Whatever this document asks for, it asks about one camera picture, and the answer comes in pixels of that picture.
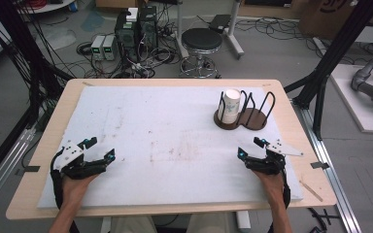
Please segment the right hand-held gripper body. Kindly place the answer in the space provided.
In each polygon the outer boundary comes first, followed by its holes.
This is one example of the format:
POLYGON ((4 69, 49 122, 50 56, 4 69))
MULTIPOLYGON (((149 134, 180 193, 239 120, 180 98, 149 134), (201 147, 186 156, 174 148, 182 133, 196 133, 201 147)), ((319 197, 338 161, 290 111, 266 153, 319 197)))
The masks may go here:
POLYGON ((248 155, 247 159, 245 160, 245 166, 248 169, 265 175, 277 175, 285 171, 287 155, 304 155, 301 150, 282 142, 280 139, 276 140, 275 142, 268 143, 268 146, 262 148, 265 149, 266 152, 264 158, 257 158, 248 155))

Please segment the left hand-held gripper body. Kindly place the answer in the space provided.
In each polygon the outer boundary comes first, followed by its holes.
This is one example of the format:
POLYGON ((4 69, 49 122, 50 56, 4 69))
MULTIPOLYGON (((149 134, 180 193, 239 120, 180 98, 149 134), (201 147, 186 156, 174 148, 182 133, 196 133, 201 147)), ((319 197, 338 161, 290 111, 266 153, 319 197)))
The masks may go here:
POLYGON ((69 141, 52 159, 51 172, 59 172, 73 180, 81 180, 106 171, 108 162, 104 159, 84 160, 84 150, 69 141))

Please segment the wooden cup holder wire rack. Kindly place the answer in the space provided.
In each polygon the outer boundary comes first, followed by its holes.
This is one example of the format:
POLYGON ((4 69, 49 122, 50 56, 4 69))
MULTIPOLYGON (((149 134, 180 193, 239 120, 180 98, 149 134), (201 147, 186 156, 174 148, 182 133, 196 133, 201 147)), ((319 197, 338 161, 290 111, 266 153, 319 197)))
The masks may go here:
POLYGON ((245 90, 241 91, 241 102, 239 107, 238 117, 235 122, 231 124, 221 123, 218 119, 218 110, 214 113, 214 123, 221 129, 234 130, 238 126, 244 126, 250 130, 263 129, 268 121, 268 118, 275 107, 275 95, 269 91, 261 105, 256 106, 253 94, 247 93, 245 90))

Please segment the stack of white paper cups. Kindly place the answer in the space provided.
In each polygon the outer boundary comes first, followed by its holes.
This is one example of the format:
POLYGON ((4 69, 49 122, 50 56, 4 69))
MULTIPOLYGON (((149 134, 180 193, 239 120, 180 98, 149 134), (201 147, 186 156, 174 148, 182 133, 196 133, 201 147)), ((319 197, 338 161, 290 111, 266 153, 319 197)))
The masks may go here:
POLYGON ((230 88, 220 98, 218 119, 221 123, 231 124, 236 121, 241 102, 241 91, 230 88))

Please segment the person's right hand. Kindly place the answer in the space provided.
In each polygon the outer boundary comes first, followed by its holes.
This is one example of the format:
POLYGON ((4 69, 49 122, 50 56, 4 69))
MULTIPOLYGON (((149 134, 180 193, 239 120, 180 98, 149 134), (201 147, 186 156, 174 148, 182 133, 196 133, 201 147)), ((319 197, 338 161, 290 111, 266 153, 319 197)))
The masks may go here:
POLYGON ((284 202, 284 181, 281 175, 265 175, 254 171, 254 174, 260 179, 264 188, 268 203, 272 209, 285 209, 284 202))

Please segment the person's left hand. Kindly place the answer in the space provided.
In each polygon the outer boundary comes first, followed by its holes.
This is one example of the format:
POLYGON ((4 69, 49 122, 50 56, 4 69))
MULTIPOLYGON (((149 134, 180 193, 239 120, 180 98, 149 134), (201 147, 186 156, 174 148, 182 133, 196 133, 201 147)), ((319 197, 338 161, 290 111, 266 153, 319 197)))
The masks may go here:
POLYGON ((78 210, 83 202, 85 193, 90 183, 97 178, 97 175, 93 175, 81 180, 73 180, 66 176, 63 179, 63 203, 62 208, 69 208, 78 210))

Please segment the black tape strip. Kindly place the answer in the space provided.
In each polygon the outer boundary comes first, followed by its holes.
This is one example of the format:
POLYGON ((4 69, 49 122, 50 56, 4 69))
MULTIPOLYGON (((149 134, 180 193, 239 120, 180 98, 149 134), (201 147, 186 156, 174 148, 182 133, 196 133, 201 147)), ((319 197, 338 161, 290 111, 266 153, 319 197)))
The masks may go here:
POLYGON ((23 176, 25 173, 36 173, 39 172, 40 168, 40 166, 26 166, 24 168, 17 169, 15 175, 23 176))
POLYGON ((317 161, 317 162, 313 162, 310 164, 312 166, 313 169, 318 169, 318 168, 321 168, 323 170, 329 168, 330 166, 328 165, 328 163, 323 163, 323 162, 320 162, 320 161, 317 161))

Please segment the thin wooden stick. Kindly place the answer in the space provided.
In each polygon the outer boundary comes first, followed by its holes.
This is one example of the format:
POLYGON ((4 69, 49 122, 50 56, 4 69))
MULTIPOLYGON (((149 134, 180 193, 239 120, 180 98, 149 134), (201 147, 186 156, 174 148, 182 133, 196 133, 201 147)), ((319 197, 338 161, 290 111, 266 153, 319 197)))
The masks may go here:
POLYGON ((309 185, 307 185, 303 181, 299 181, 312 195, 314 195, 320 202, 323 201, 323 199, 319 196, 319 194, 309 185))

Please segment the white table leg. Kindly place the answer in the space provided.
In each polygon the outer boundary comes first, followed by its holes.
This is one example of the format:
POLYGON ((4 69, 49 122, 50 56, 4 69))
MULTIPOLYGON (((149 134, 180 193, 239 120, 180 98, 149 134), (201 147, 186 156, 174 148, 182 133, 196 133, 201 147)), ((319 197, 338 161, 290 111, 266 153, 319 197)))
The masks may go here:
POLYGON ((251 231, 250 215, 248 211, 238 211, 235 213, 237 228, 241 233, 249 233, 251 231))

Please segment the white foam mat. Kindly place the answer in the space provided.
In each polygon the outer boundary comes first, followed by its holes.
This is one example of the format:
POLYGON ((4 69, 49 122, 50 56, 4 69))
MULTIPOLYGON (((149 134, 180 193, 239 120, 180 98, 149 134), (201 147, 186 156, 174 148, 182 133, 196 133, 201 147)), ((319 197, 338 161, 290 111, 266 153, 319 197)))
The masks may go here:
POLYGON ((237 157, 262 158, 254 137, 275 142, 274 118, 259 131, 214 123, 221 90, 204 86, 87 86, 59 148, 97 138, 85 161, 116 159, 91 185, 87 207, 260 203, 259 179, 237 157))

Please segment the person's beige pants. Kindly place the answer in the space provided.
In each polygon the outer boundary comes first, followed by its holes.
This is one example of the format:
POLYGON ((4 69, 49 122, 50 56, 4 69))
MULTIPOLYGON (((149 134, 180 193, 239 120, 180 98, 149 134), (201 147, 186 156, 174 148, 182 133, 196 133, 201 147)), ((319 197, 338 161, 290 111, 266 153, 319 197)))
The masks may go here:
MULTIPOLYGON (((110 233, 158 233, 151 216, 115 217, 110 233)), ((231 214, 191 215, 186 233, 238 233, 231 214)))

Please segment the grey bench power supply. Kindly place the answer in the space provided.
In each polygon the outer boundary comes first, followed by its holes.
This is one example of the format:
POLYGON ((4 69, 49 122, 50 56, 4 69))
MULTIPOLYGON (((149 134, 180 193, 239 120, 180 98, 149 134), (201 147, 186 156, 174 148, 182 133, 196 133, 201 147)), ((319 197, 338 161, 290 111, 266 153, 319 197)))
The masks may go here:
POLYGON ((116 37, 114 35, 108 35, 105 37, 103 42, 103 51, 106 60, 112 61, 116 58, 118 48, 116 37))
POLYGON ((95 60, 104 60, 105 55, 103 51, 104 36, 97 36, 91 44, 92 56, 95 60))

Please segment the white board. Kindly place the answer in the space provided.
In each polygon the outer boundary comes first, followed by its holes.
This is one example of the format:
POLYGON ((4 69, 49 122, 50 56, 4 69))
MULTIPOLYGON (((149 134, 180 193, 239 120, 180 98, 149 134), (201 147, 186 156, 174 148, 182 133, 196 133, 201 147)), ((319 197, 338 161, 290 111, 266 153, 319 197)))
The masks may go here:
POLYGON ((353 75, 359 69, 359 65, 339 64, 331 79, 360 131, 373 133, 373 102, 369 96, 351 89, 353 75))

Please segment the black computer tower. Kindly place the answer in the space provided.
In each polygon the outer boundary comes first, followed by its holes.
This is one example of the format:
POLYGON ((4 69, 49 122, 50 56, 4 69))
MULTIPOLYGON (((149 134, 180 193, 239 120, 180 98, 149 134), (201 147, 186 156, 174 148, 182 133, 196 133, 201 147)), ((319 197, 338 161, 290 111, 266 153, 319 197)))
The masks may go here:
POLYGON ((146 6, 140 10, 139 22, 144 46, 149 50, 157 48, 156 6, 146 6))
POLYGON ((120 56, 133 62, 138 62, 137 46, 140 39, 137 8, 126 8, 120 11, 116 21, 115 34, 118 40, 120 56))

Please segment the black round stool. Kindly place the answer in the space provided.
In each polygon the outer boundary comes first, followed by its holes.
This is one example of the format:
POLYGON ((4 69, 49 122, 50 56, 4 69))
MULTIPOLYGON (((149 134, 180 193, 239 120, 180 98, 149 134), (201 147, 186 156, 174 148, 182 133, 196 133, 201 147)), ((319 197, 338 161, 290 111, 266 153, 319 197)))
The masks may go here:
POLYGON ((214 60, 208 57, 221 47, 219 33, 209 28, 191 28, 182 34, 181 43, 188 52, 180 62, 183 75, 200 79, 220 76, 214 60))

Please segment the brown cardboard box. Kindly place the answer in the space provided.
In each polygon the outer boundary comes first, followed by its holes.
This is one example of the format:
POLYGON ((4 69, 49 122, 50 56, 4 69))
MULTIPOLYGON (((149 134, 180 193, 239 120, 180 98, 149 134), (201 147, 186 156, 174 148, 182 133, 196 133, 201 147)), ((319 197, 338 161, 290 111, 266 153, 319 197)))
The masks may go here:
POLYGON ((347 23, 360 0, 310 0, 298 22, 303 36, 333 40, 345 24, 356 28, 363 14, 347 23))

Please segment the aluminium rail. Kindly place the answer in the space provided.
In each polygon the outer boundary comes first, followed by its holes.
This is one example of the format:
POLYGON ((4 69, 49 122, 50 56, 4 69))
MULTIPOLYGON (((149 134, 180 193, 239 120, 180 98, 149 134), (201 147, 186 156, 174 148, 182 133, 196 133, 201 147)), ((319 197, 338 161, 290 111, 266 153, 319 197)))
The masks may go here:
POLYGON ((4 160, 0 164, 0 189, 19 164, 21 158, 26 155, 26 151, 35 138, 35 135, 35 129, 24 129, 11 144, 9 151, 5 153, 4 160))
POLYGON ((324 142, 321 141, 313 131, 313 116, 309 110, 303 110, 298 106, 293 106, 293 109, 297 114, 304 131, 306 132, 307 138, 310 141, 318 161, 325 165, 325 168, 322 170, 335 194, 336 209, 341 218, 345 231, 347 233, 362 233, 324 142))

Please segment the black metal frame post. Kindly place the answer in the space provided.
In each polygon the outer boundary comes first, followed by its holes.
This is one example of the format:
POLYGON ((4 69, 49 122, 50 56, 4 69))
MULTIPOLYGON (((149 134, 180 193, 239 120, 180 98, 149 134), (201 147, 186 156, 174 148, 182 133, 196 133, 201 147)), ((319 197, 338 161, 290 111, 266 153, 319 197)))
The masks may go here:
POLYGON ((285 93, 289 93, 301 87, 300 93, 292 99, 292 102, 302 110, 308 110, 311 101, 316 99, 312 131, 319 141, 322 140, 322 112, 326 83, 372 17, 373 0, 358 0, 353 12, 333 39, 316 68, 308 76, 284 88, 285 93))
POLYGON ((43 103, 54 103, 63 92, 64 86, 73 77, 46 60, 34 41, 27 24, 18 13, 13 0, 0 0, 0 22, 6 29, 11 42, 7 44, 0 35, 0 45, 13 61, 29 90, 29 107, 26 111, 28 126, 39 120, 43 103))

